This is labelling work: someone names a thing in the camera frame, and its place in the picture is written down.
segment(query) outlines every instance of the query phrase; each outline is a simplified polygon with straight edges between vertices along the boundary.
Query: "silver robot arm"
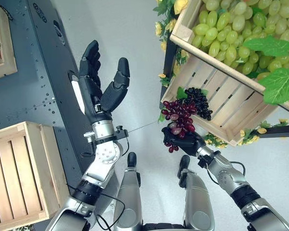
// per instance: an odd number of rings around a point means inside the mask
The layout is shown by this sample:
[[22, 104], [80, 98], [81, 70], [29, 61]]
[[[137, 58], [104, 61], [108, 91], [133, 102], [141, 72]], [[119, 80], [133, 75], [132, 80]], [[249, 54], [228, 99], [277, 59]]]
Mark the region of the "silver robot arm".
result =
[[221, 155], [206, 146], [197, 133], [186, 134], [184, 140], [171, 133], [169, 127], [163, 128], [164, 142], [179, 146], [188, 155], [199, 159], [198, 165], [206, 168], [217, 179], [218, 184], [232, 197], [240, 208], [245, 220], [249, 222], [249, 231], [289, 231], [289, 224], [276, 210], [246, 181], [244, 175], [233, 168], [232, 164]]
[[92, 125], [92, 131], [84, 136], [92, 146], [96, 146], [95, 159], [74, 193], [52, 218], [47, 231], [88, 231], [94, 226], [96, 220], [92, 214], [95, 204], [114, 173], [115, 163], [122, 156], [118, 140], [128, 137], [127, 130], [123, 130], [122, 126], [115, 131], [111, 117], [111, 112], [127, 93], [130, 82], [128, 61], [125, 58], [119, 60], [114, 80], [102, 93], [98, 77], [101, 66], [98, 50], [97, 41], [90, 43], [80, 61], [79, 77], [69, 73], [79, 107]]

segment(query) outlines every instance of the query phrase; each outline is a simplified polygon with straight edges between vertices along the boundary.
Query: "grape leaf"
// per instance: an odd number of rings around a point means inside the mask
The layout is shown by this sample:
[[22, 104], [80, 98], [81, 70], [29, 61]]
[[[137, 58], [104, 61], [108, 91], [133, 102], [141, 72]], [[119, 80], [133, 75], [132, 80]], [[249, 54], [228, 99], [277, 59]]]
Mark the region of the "grape leaf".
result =
[[289, 69], [279, 68], [259, 80], [265, 86], [264, 102], [270, 104], [289, 101]]
[[187, 94], [184, 92], [184, 89], [179, 87], [177, 91], [177, 99], [187, 99]]
[[243, 46], [253, 51], [263, 51], [268, 56], [289, 55], [289, 42], [272, 37], [253, 38], [243, 43]]

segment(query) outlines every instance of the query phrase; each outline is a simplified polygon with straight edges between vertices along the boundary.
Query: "gray floor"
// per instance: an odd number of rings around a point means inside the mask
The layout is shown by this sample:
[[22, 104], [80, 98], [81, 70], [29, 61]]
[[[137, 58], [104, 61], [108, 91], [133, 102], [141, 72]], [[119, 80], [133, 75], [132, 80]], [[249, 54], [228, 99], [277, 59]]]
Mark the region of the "gray floor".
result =
[[[113, 78], [119, 58], [129, 59], [131, 85], [113, 118], [115, 125], [122, 124], [130, 131], [131, 151], [138, 154], [144, 222], [182, 223], [185, 192], [178, 186], [176, 172], [183, 152], [167, 152], [160, 132], [165, 124], [156, 122], [160, 95], [157, 75], [162, 71], [164, 59], [155, 36], [154, 22], [158, 18], [152, 9], [156, 1], [52, 2], [62, 18], [77, 63], [86, 46], [93, 39], [99, 41], [103, 89]], [[279, 118], [289, 119], [289, 113], [279, 109], [268, 121], [277, 123]], [[249, 146], [228, 147], [222, 153], [245, 164], [246, 178], [253, 188], [289, 222], [289, 139], [262, 139]], [[122, 158], [116, 165], [119, 180], [125, 167], [126, 158]], [[246, 230], [247, 223], [239, 209], [211, 182], [197, 160], [192, 159], [190, 168], [202, 177], [210, 192], [216, 230]], [[111, 219], [111, 214], [110, 211], [105, 217]]]

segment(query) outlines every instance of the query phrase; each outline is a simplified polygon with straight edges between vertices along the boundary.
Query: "green grapes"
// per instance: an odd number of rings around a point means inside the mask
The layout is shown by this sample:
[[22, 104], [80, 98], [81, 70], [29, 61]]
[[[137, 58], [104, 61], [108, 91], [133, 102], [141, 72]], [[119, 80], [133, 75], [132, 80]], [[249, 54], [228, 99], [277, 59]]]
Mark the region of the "green grapes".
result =
[[207, 25], [209, 27], [214, 27], [217, 22], [217, 12], [211, 11], [207, 17]]
[[244, 12], [246, 11], [247, 5], [244, 1], [239, 2], [236, 6], [235, 6], [235, 14], [236, 15], [241, 15], [244, 14]]
[[209, 28], [207, 24], [198, 24], [193, 28], [193, 32], [195, 35], [205, 35]]
[[275, 71], [276, 69], [278, 68], [281, 68], [282, 65], [281, 65], [281, 62], [279, 60], [273, 60], [269, 65], [268, 65], [268, 70], [270, 72], [273, 72]]
[[214, 41], [210, 46], [209, 55], [212, 57], [215, 57], [217, 56], [219, 51], [220, 51], [220, 42]]
[[209, 15], [209, 13], [207, 11], [200, 12], [200, 14], [199, 14], [199, 22], [202, 23], [202, 24], [206, 24], [208, 15]]
[[233, 45], [230, 45], [227, 49], [226, 59], [230, 62], [233, 62], [236, 59], [236, 48]]
[[252, 18], [253, 22], [257, 26], [264, 26], [265, 25], [265, 15], [261, 12], [255, 13]]
[[234, 43], [236, 39], [237, 39], [237, 32], [236, 31], [230, 31], [226, 37], [226, 41], [229, 44]]
[[239, 53], [239, 56], [241, 58], [245, 59], [245, 58], [249, 57], [250, 50], [247, 47], [242, 46], [242, 47], [239, 47], [238, 53]]
[[221, 42], [221, 50], [222, 51], [226, 51], [229, 47], [229, 43], [227, 43], [226, 41]]
[[202, 39], [203, 39], [203, 35], [196, 35], [193, 39], [192, 45], [194, 47], [199, 48], [201, 46]]
[[212, 27], [206, 32], [205, 38], [207, 40], [214, 40], [217, 37], [217, 33], [217, 29], [215, 27]]
[[215, 11], [220, 6], [217, 0], [208, 0], [206, 3], [206, 8], [208, 11]]
[[233, 19], [232, 29], [235, 31], [241, 31], [243, 30], [244, 26], [245, 26], [245, 17], [243, 15], [237, 15]]
[[227, 24], [229, 23], [229, 20], [230, 20], [230, 13], [229, 12], [222, 13], [217, 21], [216, 25], [217, 29], [218, 30], [224, 29], [224, 27], [227, 26]]
[[279, 9], [280, 9], [280, 1], [274, 0], [269, 7], [269, 14], [275, 15], [279, 12]]

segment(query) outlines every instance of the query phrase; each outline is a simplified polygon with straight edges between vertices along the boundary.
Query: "wooden box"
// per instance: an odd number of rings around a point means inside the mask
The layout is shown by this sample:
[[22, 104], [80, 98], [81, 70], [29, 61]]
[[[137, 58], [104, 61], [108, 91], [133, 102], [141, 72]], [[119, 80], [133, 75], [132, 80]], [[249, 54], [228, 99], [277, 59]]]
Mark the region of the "wooden box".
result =
[[17, 72], [9, 19], [0, 8], [0, 77]]
[[52, 127], [23, 122], [0, 130], [0, 230], [51, 218], [68, 195]]
[[[265, 90], [264, 86], [191, 45], [194, 38], [192, 28], [197, 22], [201, 4], [201, 0], [189, 0], [188, 6], [181, 12], [178, 18], [170, 39], [192, 55], [214, 66], [238, 82], [250, 87], [250, 90], [262, 93]], [[284, 103], [281, 106], [289, 111], [289, 103]]]

